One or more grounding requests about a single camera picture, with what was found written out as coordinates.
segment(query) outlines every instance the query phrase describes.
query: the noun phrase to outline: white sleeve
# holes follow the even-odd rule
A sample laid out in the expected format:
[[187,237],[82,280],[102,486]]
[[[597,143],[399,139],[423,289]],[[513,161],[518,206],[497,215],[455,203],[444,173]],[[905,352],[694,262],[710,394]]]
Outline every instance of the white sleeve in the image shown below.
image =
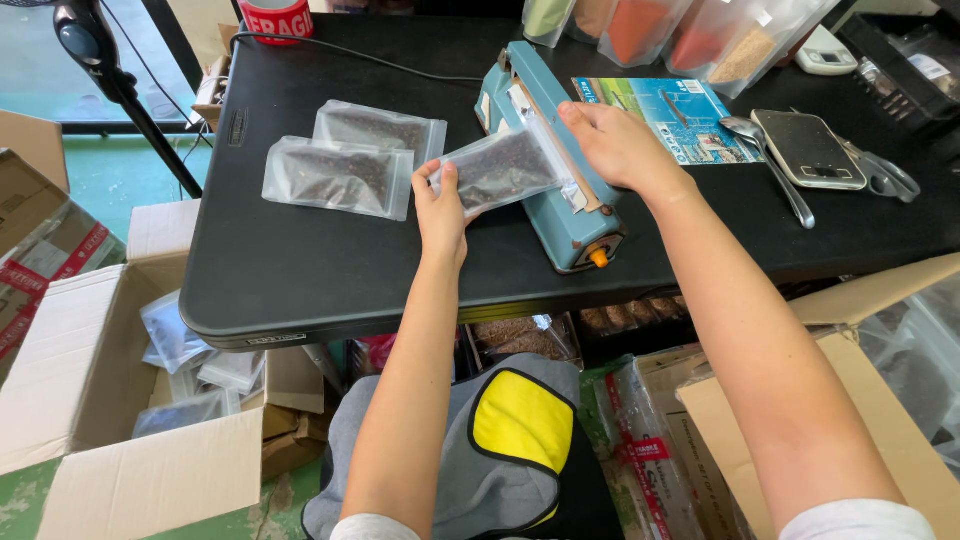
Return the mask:
[[330,540],[420,540],[401,522],[379,514],[356,514],[333,528]]
[[852,499],[821,504],[795,517],[780,540],[936,540],[923,514],[909,506]]

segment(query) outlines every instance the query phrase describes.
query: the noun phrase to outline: blue heat sealer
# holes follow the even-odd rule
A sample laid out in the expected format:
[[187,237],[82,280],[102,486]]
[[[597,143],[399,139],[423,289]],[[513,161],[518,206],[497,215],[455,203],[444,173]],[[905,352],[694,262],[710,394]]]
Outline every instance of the blue heat sealer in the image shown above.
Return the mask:
[[611,187],[587,164],[573,134],[557,114],[570,101],[537,51],[526,41],[511,42],[500,53],[474,107],[490,134],[538,115],[567,162],[576,184],[534,195],[523,201],[553,267],[561,274],[603,268],[616,256],[627,228],[615,205],[624,191]]

